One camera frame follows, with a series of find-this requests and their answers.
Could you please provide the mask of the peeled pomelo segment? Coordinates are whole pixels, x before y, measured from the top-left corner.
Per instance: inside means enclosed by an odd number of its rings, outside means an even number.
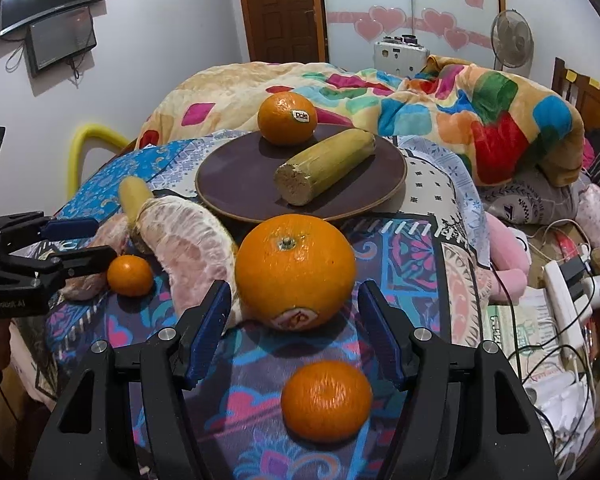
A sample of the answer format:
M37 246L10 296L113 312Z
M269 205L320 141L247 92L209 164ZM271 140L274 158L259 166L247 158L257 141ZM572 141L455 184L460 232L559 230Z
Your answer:
M122 255L129 238L129 220L125 214L114 214L97 230L94 238L86 245L87 248L109 246L118 256ZM62 298L67 301L87 301L97 297L107 287L107 271L111 260L105 261L97 257L88 270L95 273L69 278L66 286L61 289Z

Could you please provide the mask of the small mandarin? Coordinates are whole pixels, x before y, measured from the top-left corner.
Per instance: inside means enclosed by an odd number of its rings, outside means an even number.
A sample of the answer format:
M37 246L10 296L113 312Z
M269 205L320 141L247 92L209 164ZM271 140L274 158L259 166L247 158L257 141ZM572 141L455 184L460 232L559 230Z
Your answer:
M134 255L114 259L107 270L109 287L125 297L146 296L154 286L154 274L147 261Z
M355 366L318 361L298 368L284 385L280 410L296 437L332 444L354 437L370 417L373 389Z

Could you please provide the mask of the pomelo segment with rind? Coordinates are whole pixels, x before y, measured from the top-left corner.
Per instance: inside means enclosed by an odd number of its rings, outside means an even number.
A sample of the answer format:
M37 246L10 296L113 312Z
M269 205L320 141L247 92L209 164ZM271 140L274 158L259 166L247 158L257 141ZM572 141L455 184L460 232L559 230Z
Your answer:
M180 196L151 198L137 215L134 233L168 274L177 316L202 304L214 281L230 285L230 314L225 327L242 322L237 295L237 245L218 218Z

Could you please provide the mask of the large orange with sticker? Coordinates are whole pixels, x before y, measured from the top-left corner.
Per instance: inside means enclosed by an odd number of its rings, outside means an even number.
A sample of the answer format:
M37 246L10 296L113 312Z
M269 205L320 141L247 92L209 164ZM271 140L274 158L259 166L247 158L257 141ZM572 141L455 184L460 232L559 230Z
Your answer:
M294 92L278 92L266 98L258 111L261 136L275 145L299 145L313 136L317 126L315 106Z

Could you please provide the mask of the patterned purple blue cloth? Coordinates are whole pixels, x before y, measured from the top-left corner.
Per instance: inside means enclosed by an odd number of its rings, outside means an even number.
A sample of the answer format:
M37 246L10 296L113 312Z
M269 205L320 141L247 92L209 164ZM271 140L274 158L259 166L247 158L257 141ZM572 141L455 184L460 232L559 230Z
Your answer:
M376 282L389 304L417 326L473 347L482 341L480 310L490 280L486 217L466 159L426 140L398 140L404 189L366 216L341 223L360 281ZM178 317L166 274L142 300L104 292L87 302L58 301L45 343L60 378L88 346L142 342ZM374 392L370 419L350 441L326 446L288 434L279 409L286 380L300 366L339 360L364 372ZM312 332L283 333L260 323L230 328L206 379L185 400L190 421L218 479L373 479L398 421L404 395L381 376L354 302Z

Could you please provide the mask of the pink plush toy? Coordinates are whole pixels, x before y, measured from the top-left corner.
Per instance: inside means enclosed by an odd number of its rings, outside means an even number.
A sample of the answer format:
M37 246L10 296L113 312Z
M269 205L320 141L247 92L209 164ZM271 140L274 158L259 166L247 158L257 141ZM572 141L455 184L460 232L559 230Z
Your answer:
M486 225L493 264L490 299L518 304L528 285L529 258L512 230L488 212Z

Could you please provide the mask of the white power strip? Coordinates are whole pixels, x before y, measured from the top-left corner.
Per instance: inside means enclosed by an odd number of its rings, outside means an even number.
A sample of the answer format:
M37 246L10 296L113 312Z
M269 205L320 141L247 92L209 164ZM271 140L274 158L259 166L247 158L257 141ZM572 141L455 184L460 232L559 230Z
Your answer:
M552 260L544 266L543 281L557 324L557 338L577 351L585 346L584 326L593 313L591 298L584 290L588 269L579 256L563 263Z

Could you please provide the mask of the dark purple plate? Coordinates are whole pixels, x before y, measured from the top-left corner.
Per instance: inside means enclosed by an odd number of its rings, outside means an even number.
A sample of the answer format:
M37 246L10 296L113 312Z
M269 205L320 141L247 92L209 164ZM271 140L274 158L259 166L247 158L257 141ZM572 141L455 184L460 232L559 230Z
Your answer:
M306 206L292 206L277 191L274 172L304 149L275 146L257 131L246 133L204 159L195 178L197 194L217 214L245 222L260 223L280 214L312 214L335 221L369 211L404 187L404 155L389 140L378 138L373 156Z

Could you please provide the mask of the grey patterned pillow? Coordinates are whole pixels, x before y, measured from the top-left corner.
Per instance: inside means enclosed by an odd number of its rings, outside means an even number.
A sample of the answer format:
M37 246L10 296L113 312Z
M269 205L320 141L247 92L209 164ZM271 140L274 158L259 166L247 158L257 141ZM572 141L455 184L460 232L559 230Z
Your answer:
M478 188L478 193L484 210L502 221L545 226L576 218L579 195L590 183L580 174L576 182L554 186L540 167L533 167L507 183Z

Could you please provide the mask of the pink quilted pouch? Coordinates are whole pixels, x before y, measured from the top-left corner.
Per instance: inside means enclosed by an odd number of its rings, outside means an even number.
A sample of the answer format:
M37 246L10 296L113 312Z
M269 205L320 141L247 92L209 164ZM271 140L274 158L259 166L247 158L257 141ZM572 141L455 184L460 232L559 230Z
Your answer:
M577 224L594 248L600 248L600 187L589 184L579 195Z

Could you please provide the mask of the wooden headboard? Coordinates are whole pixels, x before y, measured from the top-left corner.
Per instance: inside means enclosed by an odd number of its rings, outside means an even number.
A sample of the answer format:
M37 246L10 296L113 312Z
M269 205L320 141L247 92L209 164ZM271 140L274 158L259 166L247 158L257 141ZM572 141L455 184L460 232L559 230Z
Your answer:
M554 59L552 89L580 113L587 132L600 129L600 82Z

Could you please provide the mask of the standing electric fan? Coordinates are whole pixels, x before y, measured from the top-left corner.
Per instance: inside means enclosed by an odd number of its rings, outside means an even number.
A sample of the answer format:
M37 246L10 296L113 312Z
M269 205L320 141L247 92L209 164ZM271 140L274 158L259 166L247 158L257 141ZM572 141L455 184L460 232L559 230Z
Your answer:
M500 12L492 22L491 46L496 60L503 66L519 68L526 65L534 48L527 20L515 9Z

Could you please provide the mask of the brown wooden door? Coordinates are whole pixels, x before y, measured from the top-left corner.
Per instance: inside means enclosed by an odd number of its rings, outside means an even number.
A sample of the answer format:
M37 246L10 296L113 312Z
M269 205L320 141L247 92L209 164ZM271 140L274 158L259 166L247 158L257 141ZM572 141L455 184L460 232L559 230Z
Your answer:
M253 61L326 62L324 0L240 0Z

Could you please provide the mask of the sliding wardrobe with hearts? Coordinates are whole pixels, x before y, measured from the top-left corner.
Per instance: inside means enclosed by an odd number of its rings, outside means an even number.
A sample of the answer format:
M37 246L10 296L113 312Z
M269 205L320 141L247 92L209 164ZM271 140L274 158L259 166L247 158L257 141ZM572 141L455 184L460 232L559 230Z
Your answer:
M324 0L329 62L357 72L374 65L374 45L414 35L431 54L491 68L494 18L504 0Z

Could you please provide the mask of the small wall monitor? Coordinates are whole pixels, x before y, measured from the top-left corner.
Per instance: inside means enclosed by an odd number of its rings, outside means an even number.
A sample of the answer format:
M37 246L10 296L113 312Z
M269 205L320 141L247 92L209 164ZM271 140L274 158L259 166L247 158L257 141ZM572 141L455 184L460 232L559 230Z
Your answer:
M76 67L81 58L96 47L93 15L89 6L65 10L42 18L27 26L24 53L30 75L35 78L43 70L68 62Z

